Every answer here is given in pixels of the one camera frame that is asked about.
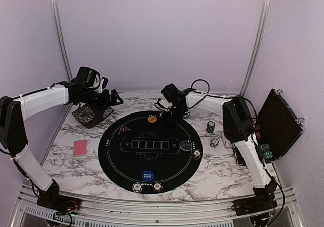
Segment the orange big blind button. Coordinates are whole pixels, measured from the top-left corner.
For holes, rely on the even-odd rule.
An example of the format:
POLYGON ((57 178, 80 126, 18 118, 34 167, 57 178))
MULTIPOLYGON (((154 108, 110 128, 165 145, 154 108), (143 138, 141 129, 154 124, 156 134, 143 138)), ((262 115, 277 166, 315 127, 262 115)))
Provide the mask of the orange big blind button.
POLYGON ((149 116, 147 118, 149 123, 155 123, 157 121, 157 117, 156 116, 149 116))

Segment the black dealer button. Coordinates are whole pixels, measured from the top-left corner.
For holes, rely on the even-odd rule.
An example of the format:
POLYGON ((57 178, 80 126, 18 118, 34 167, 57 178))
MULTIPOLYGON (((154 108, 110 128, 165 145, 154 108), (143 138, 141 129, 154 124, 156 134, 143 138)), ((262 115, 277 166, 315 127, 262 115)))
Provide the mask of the black dealer button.
POLYGON ((192 142, 190 140, 183 140, 180 142, 180 149, 189 152, 193 149, 192 142))

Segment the red triangular all-in marker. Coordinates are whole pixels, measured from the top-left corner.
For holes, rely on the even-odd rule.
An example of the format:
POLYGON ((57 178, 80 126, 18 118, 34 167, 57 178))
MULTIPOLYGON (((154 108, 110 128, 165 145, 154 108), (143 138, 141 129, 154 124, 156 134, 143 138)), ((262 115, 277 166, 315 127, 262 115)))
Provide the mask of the red triangular all-in marker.
POLYGON ((132 130, 125 126, 125 125, 121 125, 120 129, 119 129, 119 135, 123 134, 123 133, 128 133, 128 132, 131 132, 132 130))

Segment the blue small blind button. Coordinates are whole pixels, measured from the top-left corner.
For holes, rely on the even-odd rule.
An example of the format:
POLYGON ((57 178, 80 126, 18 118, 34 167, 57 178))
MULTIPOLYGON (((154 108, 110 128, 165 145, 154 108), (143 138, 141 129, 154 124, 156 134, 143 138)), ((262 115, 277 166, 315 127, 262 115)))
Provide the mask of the blue small blind button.
POLYGON ((144 171, 142 173, 142 179, 145 181, 145 182, 151 182, 154 180, 154 173, 151 172, 151 171, 144 171))

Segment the white red chip stack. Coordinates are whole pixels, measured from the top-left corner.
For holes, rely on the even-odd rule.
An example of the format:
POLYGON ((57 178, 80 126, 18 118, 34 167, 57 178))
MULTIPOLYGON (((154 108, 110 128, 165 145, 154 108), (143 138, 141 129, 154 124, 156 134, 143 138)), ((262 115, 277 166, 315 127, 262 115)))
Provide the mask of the white red chip stack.
POLYGON ((154 189, 154 191, 156 191, 156 192, 160 192, 160 191, 163 189, 163 186, 162 186, 161 183, 155 183, 155 184, 153 185, 153 189, 154 189))

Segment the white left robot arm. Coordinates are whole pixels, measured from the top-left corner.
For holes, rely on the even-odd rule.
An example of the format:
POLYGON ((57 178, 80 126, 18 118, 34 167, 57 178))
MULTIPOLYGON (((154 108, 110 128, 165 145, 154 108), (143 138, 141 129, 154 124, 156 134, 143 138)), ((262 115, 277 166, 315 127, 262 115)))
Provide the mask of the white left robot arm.
POLYGON ((32 153, 27 138, 26 122, 44 111, 59 106, 77 105, 76 120, 92 128, 112 113, 112 107, 121 105, 123 99, 116 89, 106 88, 108 78, 89 67, 81 67, 70 81, 21 94, 1 98, 1 144, 12 160, 29 180, 45 192, 44 201, 53 209, 64 205, 64 198, 56 191, 57 183, 47 174, 32 153))

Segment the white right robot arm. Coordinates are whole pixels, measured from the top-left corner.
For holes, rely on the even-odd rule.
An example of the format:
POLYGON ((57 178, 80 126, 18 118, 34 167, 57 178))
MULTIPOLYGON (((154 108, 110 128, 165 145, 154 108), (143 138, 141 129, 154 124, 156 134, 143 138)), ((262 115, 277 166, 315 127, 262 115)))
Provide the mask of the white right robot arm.
POLYGON ((248 100, 238 95, 211 95, 194 88, 179 90, 173 83, 166 85, 161 93, 171 104, 162 113, 169 123, 184 118, 194 107, 222 116, 224 136, 241 153, 253 180, 256 196, 251 199, 251 207, 256 211, 263 210, 270 203, 270 196, 274 195, 277 183, 270 175, 263 153, 257 146, 253 118, 246 104, 248 100))

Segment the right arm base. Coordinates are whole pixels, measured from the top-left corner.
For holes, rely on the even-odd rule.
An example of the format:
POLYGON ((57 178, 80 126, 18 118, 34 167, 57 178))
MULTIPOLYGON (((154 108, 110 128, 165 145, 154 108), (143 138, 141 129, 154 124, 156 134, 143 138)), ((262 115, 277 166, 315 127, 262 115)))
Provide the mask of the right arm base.
POLYGON ((237 216, 243 216, 247 214, 254 214, 261 211, 275 209, 277 206, 278 203, 274 196, 266 198, 259 195, 234 200, 231 209, 236 212, 237 216))

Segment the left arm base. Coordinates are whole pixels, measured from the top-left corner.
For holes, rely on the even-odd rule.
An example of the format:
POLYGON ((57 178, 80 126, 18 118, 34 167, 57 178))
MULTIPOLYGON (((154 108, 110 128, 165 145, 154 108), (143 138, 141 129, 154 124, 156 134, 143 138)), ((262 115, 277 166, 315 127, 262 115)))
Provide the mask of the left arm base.
POLYGON ((80 199, 59 194, 58 188, 40 190, 37 204, 39 206, 56 210, 59 214, 78 214, 80 199))

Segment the black floral patterned pouch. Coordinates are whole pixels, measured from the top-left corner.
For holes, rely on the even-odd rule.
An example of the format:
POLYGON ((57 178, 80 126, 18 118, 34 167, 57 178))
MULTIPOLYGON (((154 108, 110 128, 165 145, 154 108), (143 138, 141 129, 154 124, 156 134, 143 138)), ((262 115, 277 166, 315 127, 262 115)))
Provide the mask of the black floral patterned pouch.
POLYGON ((92 128, 106 119, 113 112, 114 109, 111 107, 96 107, 93 105, 85 104, 77 110, 73 111, 72 115, 86 128, 92 128))

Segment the green poker chip stack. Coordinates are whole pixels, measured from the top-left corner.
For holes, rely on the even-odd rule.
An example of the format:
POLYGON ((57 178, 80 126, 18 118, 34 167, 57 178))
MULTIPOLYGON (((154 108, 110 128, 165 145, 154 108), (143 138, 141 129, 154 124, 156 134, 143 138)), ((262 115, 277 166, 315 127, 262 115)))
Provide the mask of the green poker chip stack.
POLYGON ((213 133, 214 132, 214 130, 215 130, 215 122, 213 122, 213 121, 208 121, 207 122, 207 126, 206 126, 206 132, 207 133, 213 133))

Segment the round black poker mat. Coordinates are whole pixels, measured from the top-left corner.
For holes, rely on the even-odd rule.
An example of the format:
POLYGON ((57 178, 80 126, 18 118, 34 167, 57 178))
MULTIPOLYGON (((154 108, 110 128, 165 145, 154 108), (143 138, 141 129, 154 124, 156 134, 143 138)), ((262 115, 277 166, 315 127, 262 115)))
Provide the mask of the round black poker mat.
POLYGON ((140 111, 126 115, 110 125, 101 137, 98 147, 100 166, 107 177, 121 188, 134 192, 132 185, 141 183, 141 194, 171 191, 186 183, 198 170, 200 160, 193 159, 193 152, 203 153, 197 131, 185 120, 169 124, 157 111, 140 111), (147 118, 156 116, 155 123, 147 118), (119 135, 121 125, 132 131, 119 135), (190 140, 193 149, 185 152, 180 142, 190 140), (154 180, 145 182, 144 171, 154 173, 154 180), (163 189, 156 192, 155 183, 163 189))

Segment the red playing card deck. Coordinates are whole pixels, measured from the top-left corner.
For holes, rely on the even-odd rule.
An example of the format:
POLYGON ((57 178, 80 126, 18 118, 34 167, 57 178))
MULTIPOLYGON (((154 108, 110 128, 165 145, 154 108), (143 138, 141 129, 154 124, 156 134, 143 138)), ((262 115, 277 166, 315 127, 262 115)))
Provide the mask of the red playing card deck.
POLYGON ((79 156, 85 156, 87 154, 87 140, 77 140, 74 142, 74 148, 73 148, 73 156, 79 157, 79 156))

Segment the black poker chip case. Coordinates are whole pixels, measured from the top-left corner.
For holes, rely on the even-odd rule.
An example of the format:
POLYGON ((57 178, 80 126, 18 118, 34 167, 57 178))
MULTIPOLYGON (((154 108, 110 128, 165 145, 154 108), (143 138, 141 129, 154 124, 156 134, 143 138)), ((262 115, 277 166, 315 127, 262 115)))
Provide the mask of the black poker chip case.
POLYGON ((271 89, 257 116, 256 141, 266 163, 282 158, 304 132, 297 116, 281 96, 271 89))

